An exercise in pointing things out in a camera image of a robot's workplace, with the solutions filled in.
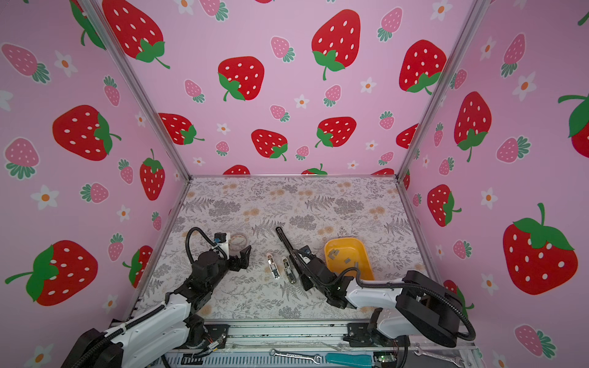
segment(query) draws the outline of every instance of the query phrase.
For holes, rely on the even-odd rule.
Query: yellow plastic tray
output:
[[[358,262],[360,278],[362,280],[374,280],[366,248],[364,248],[364,244],[360,240],[356,238],[332,239],[325,244],[323,249],[325,251],[325,263],[331,272],[339,274],[346,268],[354,267]],[[355,276],[355,273],[350,272],[348,276]]]

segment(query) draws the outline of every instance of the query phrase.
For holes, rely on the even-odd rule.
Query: red strawberry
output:
[[[299,147],[298,150],[296,150],[296,159],[299,161],[303,161],[305,158],[307,158],[307,156],[309,155],[309,147],[302,145],[301,147]]]
[[[397,135],[397,145],[403,148],[409,149],[409,145],[413,140],[413,136],[415,135],[415,131],[417,130],[417,125],[415,124],[412,127],[409,127]]]
[[[133,167],[129,166],[129,161],[121,159],[118,162],[118,169],[121,170],[121,179],[127,184],[133,182]]]
[[[380,21],[381,28],[378,29],[378,38],[381,42],[388,41],[393,37],[399,27],[401,26],[401,19],[403,17],[403,9],[396,7],[382,17]]]
[[[558,103],[566,100],[583,100],[568,119],[569,137],[577,152],[589,157],[589,95],[566,95],[559,97]]]
[[[505,50],[503,55],[503,65],[501,66],[501,76],[507,78],[517,69],[517,63],[524,57],[525,53],[525,35],[523,33],[515,36],[511,45]]]
[[[286,161],[284,153],[288,150],[289,145],[284,135],[258,129],[252,132],[252,142],[262,157],[279,158],[282,156]]]
[[[281,122],[288,121],[290,119],[290,115],[286,112],[286,109],[282,106],[272,105],[270,106],[270,112],[272,113],[272,117],[276,120],[280,120]]]
[[[440,164],[438,172],[440,173],[440,175],[446,176],[453,169],[454,169],[454,159],[452,157],[448,157],[448,158],[444,158],[444,160]]]
[[[462,212],[462,209],[454,209],[454,196],[447,185],[441,184],[429,191],[428,208],[436,223],[444,227],[452,221],[453,212]]]
[[[108,198],[108,189],[100,183],[94,183],[92,186],[86,184],[82,187],[80,194],[82,195],[82,199],[86,202],[92,201],[94,203],[100,203]]]
[[[321,167],[319,167],[319,168],[310,168],[310,169],[303,171],[300,174],[301,175],[327,175],[327,172],[323,171],[323,164],[321,164]]]
[[[29,140],[15,138],[4,150],[4,156],[8,160],[5,167],[10,176],[23,180],[37,173],[34,167],[39,164],[39,154]]]
[[[141,280],[141,276],[143,275],[143,271],[145,271],[145,267],[147,266],[147,262],[149,262],[149,258],[151,258],[151,252],[153,252],[153,249],[151,249],[150,246],[142,246],[133,255],[130,266],[123,262],[123,266],[131,269],[129,270],[129,281],[135,289],[139,284],[139,280]]]
[[[107,75],[104,77],[104,84],[104,93],[108,100],[113,106],[118,106],[118,103],[121,101],[121,94],[118,92],[117,84],[114,82],[114,79],[112,79],[110,75]]]
[[[454,243],[452,249],[454,251],[454,254],[456,254],[456,256],[461,260],[471,257],[472,248],[470,243],[468,243],[466,240],[458,240],[456,243]]]
[[[226,156],[229,152],[229,145],[225,141],[220,141],[219,143],[217,143],[215,148],[217,148],[217,154],[221,157]]]
[[[192,97],[192,100],[200,104],[204,102],[203,90],[190,79],[184,81],[184,90],[186,94]]]
[[[200,5],[208,16],[214,16],[217,22],[224,22],[229,18],[229,10],[224,2],[219,0],[200,0]]]
[[[219,64],[219,83],[236,100],[250,101],[258,96],[264,81],[264,65],[253,56],[226,59]]]
[[[433,43],[424,39],[417,41],[405,54],[399,86],[407,92],[419,92],[422,89],[432,94],[428,87],[436,83],[446,65],[446,54]]]
[[[437,147],[440,145],[440,143],[442,142],[442,138],[444,137],[444,125],[439,122],[438,125],[436,125],[436,132],[434,133],[434,145]]]
[[[378,123],[384,130],[389,130],[393,127],[395,123],[395,118],[393,117],[393,113],[390,111],[385,111],[380,115],[380,123]]]
[[[178,145],[191,144],[194,140],[204,141],[202,138],[196,138],[196,129],[187,118],[182,115],[164,114],[159,112],[158,115],[164,123],[172,142]]]
[[[274,56],[284,62],[291,62],[295,59],[295,51],[290,47],[289,42],[281,37],[272,37],[270,40]]]
[[[520,324],[514,328],[514,334],[519,343],[533,355],[541,357],[544,354],[548,359],[556,356],[554,352],[556,346],[552,344],[550,337],[546,336],[542,331],[536,331],[527,324]]]
[[[159,212],[153,212],[151,214],[151,222],[153,222],[153,228],[157,231],[161,230],[161,216]]]
[[[325,72],[349,67],[360,49],[360,16],[353,10],[342,10],[327,21],[313,36],[311,50]]]
[[[394,155],[395,154],[393,152],[391,152],[391,151],[385,153],[384,155],[382,155],[380,157],[380,160],[378,160],[378,164],[381,165],[381,166],[388,164],[393,159],[393,156]]]
[[[164,186],[166,172],[161,163],[155,159],[153,150],[151,150],[151,157],[146,158],[141,164],[139,178],[147,198],[150,201],[155,201],[160,196],[161,189]]]
[[[125,0],[103,0],[102,11],[125,54],[144,62],[164,55],[164,35],[147,14]]]
[[[111,243],[108,246],[108,256],[111,261],[115,262],[123,252],[123,236],[116,233],[111,238]]]
[[[223,175],[249,175],[250,170],[244,165],[235,165],[228,168]]]
[[[53,122],[53,137],[66,150],[91,161],[104,160],[112,149],[110,127],[92,106],[74,107]]]
[[[544,205],[538,203],[542,223],[523,218],[503,234],[503,251],[511,280],[531,295],[564,284],[577,272],[577,256],[560,230],[544,226]]]
[[[45,64],[37,63],[37,58],[31,51],[4,42],[2,44],[2,53],[12,67],[25,77],[31,77],[35,82],[43,84],[51,80]]]
[[[391,168],[384,168],[375,173],[372,173],[371,175],[395,175],[395,170]]]
[[[470,92],[464,98],[456,126],[454,126],[454,141],[462,151],[470,150],[469,163],[472,156],[472,148],[480,145],[491,128],[491,109],[478,92]]]
[[[497,159],[504,163],[511,164],[517,158],[520,160],[530,153],[530,146],[532,144],[526,137],[519,137],[517,140],[514,137],[506,140],[497,150]]]
[[[323,143],[325,147],[339,147],[348,141],[354,130],[356,130],[356,120],[351,117],[325,119],[317,127],[317,138],[320,141],[315,148],[319,146],[319,143]]]
[[[61,240],[42,251],[33,262],[33,271],[8,277],[31,275],[27,294],[42,306],[54,306],[90,285],[98,273],[98,262],[79,244]]]

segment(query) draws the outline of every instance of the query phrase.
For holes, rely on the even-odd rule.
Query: strawberry stem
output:
[[[169,65],[166,65],[166,64],[162,63],[162,62],[161,62],[161,61],[160,61],[158,58],[155,58],[155,59],[156,59],[156,60],[157,60],[157,61],[158,61],[158,62],[159,62],[161,65],[163,65],[164,67],[166,67],[166,68],[170,69],[170,66],[169,66]]]
[[[8,285],[9,283],[13,282],[14,280],[18,279],[19,277],[30,275],[30,274],[32,274],[32,272],[19,273],[18,275],[8,277],[6,280],[4,280],[4,283],[6,285]]]

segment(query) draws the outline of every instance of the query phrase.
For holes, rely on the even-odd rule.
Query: strawberry wallpaper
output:
[[[0,35],[2,365],[59,367],[126,318],[183,182],[76,1],[13,0]]]
[[[405,182],[487,367],[586,361],[588,11],[494,1]]]
[[[194,175],[398,171],[470,6],[102,2]]]

